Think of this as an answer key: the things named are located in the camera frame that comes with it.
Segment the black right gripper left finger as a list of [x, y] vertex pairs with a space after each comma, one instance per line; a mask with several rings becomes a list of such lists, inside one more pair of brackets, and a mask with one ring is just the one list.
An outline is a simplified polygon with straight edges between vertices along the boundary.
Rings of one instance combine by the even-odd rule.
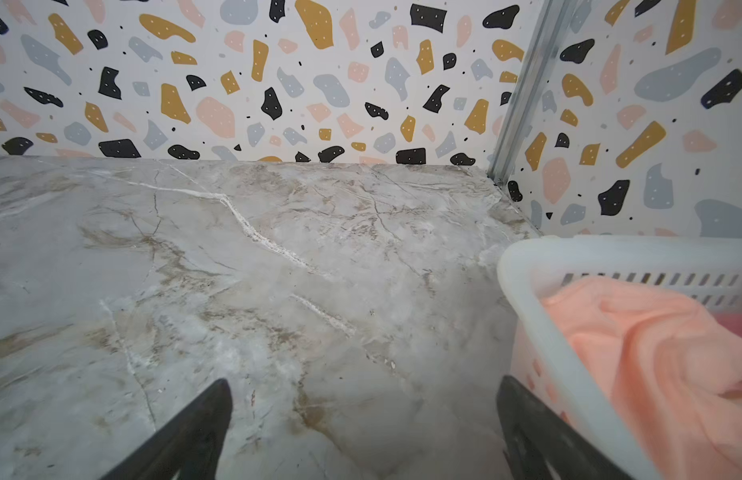
[[233, 412], [230, 385], [218, 379], [106, 479], [214, 479]]

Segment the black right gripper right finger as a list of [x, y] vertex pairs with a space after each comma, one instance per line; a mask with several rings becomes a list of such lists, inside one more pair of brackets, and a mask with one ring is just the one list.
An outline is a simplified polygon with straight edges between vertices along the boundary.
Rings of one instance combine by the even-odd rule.
[[627, 479], [516, 378], [505, 375], [496, 407], [514, 479]]

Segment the peach graphic t-shirt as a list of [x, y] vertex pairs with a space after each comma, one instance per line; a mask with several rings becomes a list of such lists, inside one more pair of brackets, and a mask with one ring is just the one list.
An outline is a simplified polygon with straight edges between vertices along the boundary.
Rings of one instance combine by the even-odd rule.
[[696, 300], [604, 277], [542, 304], [666, 479], [742, 479], [742, 338]]

